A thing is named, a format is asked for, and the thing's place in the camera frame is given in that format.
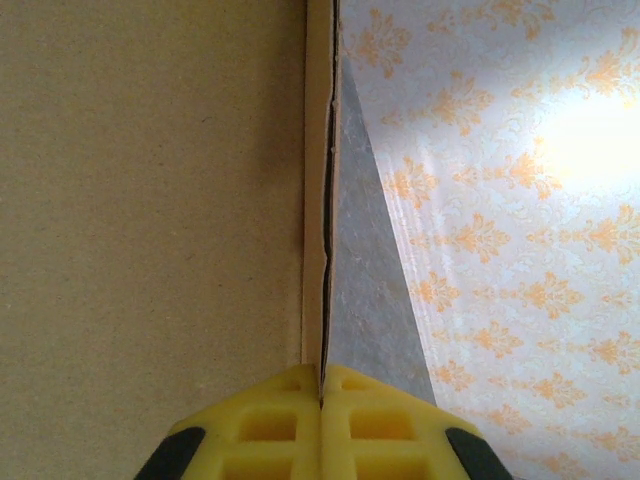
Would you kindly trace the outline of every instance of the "corrugated cardboard edge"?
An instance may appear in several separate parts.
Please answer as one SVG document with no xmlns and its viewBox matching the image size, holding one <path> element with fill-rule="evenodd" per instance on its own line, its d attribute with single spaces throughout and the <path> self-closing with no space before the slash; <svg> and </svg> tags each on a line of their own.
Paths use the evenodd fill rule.
<svg viewBox="0 0 640 480">
<path fill-rule="evenodd" d="M 335 0 L 307 2 L 302 361 L 315 366 L 320 392 L 332 278 L 337 7 Z"/>
</svg>

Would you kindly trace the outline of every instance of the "brown cardboard surface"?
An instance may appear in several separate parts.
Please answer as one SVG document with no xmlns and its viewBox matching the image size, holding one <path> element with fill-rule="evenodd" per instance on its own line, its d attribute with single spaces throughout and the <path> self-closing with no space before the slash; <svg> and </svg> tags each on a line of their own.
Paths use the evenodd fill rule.
<svg viewBox="0 0 640 480">
<path fill-rule="evenodd" d="M 334 92 L 334 0 L 307 2 L 307 50 L 305 66 L 305 200 L 304 200 L 304 276 L 302 309 L 302 358 L 316 367 L 322 379 L 324 352 L 323 330 L 327 327 L 325 311 L 326 277 L 330 245 L 326 243 L 327 213 L 325 196 L 331 189 L 333 159 L 331 148 L 331 101 Z"/>
<path fill-rule="evenodd" d="M 300 361 L 304 24 L 301 0 L 4 3 L 3 478 L 131 478 Z"/>
</svg>

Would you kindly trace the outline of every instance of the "patterned paper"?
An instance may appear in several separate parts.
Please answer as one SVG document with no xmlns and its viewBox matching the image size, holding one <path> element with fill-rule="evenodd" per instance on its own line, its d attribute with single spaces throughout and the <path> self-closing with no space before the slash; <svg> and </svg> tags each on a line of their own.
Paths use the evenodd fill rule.
<svg viewBox="0 0 640 480">
<path fill-rule="evenodd" d="M 527 479 L 640 478 L 640 5 L 343 0 L 439 406 Z"/>
</svg>

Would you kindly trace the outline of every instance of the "cardboard edge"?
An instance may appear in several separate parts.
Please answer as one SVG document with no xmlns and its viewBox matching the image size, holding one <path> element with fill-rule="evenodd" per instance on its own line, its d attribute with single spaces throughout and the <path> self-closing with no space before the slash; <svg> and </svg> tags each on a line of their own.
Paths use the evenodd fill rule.
<svg viewBox="0 0 640 480">
<path fill-rule="evenodd" d="M 322 392 L 330 299 L 337 2 L 307 2 L 302 362 Z"/>
</svg>

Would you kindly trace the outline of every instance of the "yellow plastic tool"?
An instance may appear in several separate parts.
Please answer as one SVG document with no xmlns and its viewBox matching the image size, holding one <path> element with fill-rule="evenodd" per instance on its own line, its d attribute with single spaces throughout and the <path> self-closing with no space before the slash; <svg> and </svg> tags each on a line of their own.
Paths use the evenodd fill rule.
<svg viewBox="0 0 640 480">
<path fill-rule="evenodd" d="M 137 480 L 511 480 L 476 428 L 329 366 L 301 365 L 177 423 Z"/>
</svg>

